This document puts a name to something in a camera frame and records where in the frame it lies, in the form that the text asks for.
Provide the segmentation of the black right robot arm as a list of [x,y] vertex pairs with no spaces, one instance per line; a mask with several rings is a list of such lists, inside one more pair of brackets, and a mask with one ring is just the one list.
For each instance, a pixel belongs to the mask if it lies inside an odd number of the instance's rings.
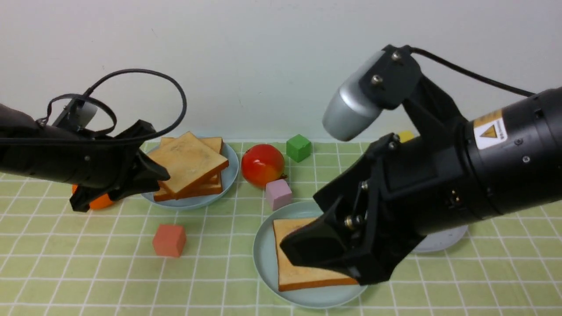
[[432,233],[561,200],[560,88],[486,123],[435,87],[403,106],[420,135],[381,137],[316,192],[323,214],[281,240],[291,264],[378,284]]

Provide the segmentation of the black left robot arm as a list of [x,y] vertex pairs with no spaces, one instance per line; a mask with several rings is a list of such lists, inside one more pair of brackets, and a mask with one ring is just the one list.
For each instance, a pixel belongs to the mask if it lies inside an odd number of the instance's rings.
[[55,126],[38,126],[23,112],[1,106],[1,137],[11,140],[39,138],[38,145],[1,142],[1,171],[58,183],[78,185],[70,198],[72,209],[87,212],[93,200],[107,195],[120,200],[155,192],[170,179],[167,170],[149,158],[142,142],[108,144],[145,136],[154,128],[138,120],[115,137],[93,137],[90,130],[74,132]]

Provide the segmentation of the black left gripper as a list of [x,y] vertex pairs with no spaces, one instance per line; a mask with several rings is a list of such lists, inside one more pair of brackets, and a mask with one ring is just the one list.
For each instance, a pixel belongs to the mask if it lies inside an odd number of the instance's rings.
[[87,212],[90,203],[104,195],[116,201],[155,192],[170,174],[139,151],[139,141],[130,141],[155,132],[152,124],[140,119],[115,138],[86,138],[58,127],[41,127],[40,179],[77,185],[70,198],[75,212]]

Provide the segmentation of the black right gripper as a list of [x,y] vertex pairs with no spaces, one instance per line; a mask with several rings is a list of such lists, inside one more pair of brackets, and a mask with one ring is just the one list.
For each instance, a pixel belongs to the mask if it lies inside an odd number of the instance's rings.
[[466,153],[463,132],[433,151],[433,137],[400,143],[390,133],[320,188],[323,214],[290,232],[280,248],[294,266],[326,269],[361,285],[391,278],[431,233],[484,219],[490,206]]

